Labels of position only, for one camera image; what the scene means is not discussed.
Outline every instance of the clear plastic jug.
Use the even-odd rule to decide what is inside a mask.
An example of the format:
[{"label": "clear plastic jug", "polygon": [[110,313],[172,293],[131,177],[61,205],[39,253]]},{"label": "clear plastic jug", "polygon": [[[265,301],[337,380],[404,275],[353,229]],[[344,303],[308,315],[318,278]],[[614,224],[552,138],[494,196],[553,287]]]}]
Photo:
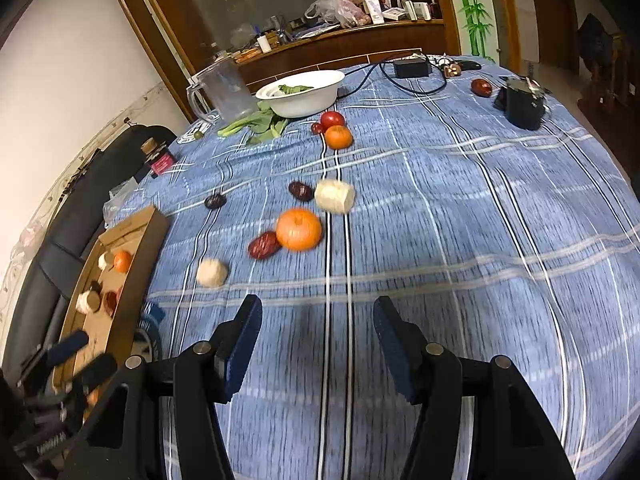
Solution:
[{"label": "clear plastic jug", "polygon": [[[217,123],[222,128],[258,109],[257,101],[244,84],[236,62],[228,56],[217,59],[213,65],[198,72],[193,80],[195,83],[187,88],[187,98],[193,112],[207,123]],[[196,102],[195,92],[200,89],[204,90],[214,105],[215,110],[209,114],[203,112]]]}]

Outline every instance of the black sofa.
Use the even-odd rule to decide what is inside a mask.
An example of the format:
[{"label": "black sofa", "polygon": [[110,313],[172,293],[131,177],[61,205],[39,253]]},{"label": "black sofa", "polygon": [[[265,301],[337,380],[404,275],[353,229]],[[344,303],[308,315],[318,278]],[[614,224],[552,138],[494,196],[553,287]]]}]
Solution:
[{"label": "black sofa", "polygon": [[140,146],[149,137],[170,144],[175,135],[164,126],[136,124],[98,152],[73,185],[31,262],[11,320],[2,371],[9,384],[20,377],[20,365],[37,345],[60,337],[69,299],[82,266],[104,231],[102,206],[109,191],[149,171]]}]

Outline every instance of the silver screw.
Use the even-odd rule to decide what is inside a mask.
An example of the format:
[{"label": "silver screw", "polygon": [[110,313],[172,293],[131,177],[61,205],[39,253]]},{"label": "silver screw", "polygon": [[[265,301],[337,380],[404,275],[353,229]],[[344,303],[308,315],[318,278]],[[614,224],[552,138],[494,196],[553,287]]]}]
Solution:
[{"label": "silver screw", "polygon": [[134,368],[138,368],[142,364],[142,357],[139,355],[132,355],[129,359],[124,361],[124,365],[129,369],[133,370]]},{"label": "silver screw", "polygon": [[206,354],[211,350],[211,345],[209,341],[198,341],[195,345],[193,345],[193,351],[198,355]]},{"label": "silver screw", "polygon": [[509,359],[506,355],[498,355],[495,358],[495,364],[503,369],[507,369],[511,366],[511,359]]},{"label": "silver screw", "polygon": [[444,352],[442,345],[438,343],[429,343],[427,345],[427,354],[441,355]]}]

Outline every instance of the red tomato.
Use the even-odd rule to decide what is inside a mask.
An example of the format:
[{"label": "red tomato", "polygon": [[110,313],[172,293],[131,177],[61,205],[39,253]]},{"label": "red tomato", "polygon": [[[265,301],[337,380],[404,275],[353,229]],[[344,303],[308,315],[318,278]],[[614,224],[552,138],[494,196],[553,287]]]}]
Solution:
[{"label": "red tomato", "polygon": [[316,135],[324,134],[324,130],[325,130],[325,127],[322,126],[322,124],[320,123],[313,123],[311,125],[311,132],[313,134],[316,134]]},{"label": "red tomato", "polygon": [[344,117],[338,112],[325,112],[320,116],[320,123],[324,129],[331,126],[344,126]]}]

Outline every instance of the cardboard box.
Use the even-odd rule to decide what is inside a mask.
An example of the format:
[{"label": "cardboard box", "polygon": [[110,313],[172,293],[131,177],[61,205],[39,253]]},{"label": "cardboard box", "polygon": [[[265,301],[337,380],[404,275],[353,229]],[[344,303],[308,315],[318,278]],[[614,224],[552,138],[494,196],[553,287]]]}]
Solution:
[{"label": "cardboard box", "polygon": [[[168,228],[168,219],[155,207],[148,206],[98,236],[76,283],[60,334],[62,339],[81,328],[89,336],[89,343],[55,368],[52,384],[56,391],[60,391],[65,382],[101,352],[113,355],[118,366],[129,357],[148,281]],[[133,255],[129,272],[123,274],[115,269],[100,270],[98,259],[101,254],[120,249]],[[102,294],[108,290],[116,292],[122,286],[113,319],[103,306],[87,316],[76,310],[78,295],[88,290],[92,280],[102,285]]]}]

